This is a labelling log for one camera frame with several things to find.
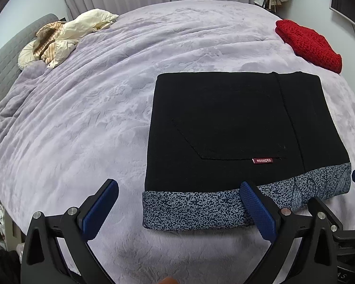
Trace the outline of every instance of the quilted headboard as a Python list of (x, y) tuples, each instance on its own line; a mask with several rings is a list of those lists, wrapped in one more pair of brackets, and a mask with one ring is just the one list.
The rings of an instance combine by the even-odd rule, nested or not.
[(0, 101), (7, 95), (21, 70), (18, 68), (18, 55), (32, 39), (34, 34), (45, 24), (58, 21), (54, 14), (48, 14), (17, 33), (0, 49)]

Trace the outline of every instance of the bed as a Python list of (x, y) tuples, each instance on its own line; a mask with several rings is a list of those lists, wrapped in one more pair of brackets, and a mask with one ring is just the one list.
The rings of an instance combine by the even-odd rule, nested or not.
[[(269, 246), (255, 227), (164, 232), (142, 226), (152, 98), (157, 75), (167, 72), (318, 75), (355, 169), (355, 95), (340, 75), (296, 56), (275, 33), (278, 19), (239, 2), (151, 5), (87, 35), (53, 70), (42, 61), (27, 66), (0, 102), (0, 199), (10, 216), (26, 233), (35, 211), (64, 213), (113, 178), (119, 198), (89, 245), (116, 283), (166, 276), (181, 284), (242, 283)], [(355, 229), (354, 183), (326, 203), (346, 229)]]
[(0, 101), (8, 94), (21, 70), (18, 68), (18, 54), (22, 48), (35, 39), (34, 34), (45, 24), (57, 21), (54, 14), (47, 14), (31, 23), (0, 49)]

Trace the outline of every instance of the wall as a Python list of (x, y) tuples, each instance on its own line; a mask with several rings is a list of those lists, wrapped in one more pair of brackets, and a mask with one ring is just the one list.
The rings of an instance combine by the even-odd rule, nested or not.
[(49, 13), (68, 20), (64, 0), (9, 0), (0, 13), (0, 48), (24, 27)]
[(341, 75), (355, 93), (355, 34), (351, 23), (332, 11), (331, 0), (291, 0), (283, 3), (278, 15), (324, 35), (336, 53), (342, 56)]

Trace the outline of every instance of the red knit sweater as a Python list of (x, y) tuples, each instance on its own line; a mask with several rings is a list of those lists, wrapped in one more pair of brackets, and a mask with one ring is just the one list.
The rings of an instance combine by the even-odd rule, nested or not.
[(316, 31), (284, 19), (276, 21), (275, 32), (293, 48), (298, 56), (335, 73), (341, 72), (341, 55), (336, 54), (327, 40)]

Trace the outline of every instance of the round pillow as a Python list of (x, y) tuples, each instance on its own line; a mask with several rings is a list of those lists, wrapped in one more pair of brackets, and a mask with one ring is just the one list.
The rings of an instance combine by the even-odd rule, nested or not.
[(24, 70), (31, 62), (37, 61), (38, 59), (33, 55), (33, 44), (36, 40), (28, 43), (18, 55), (18, 67)]

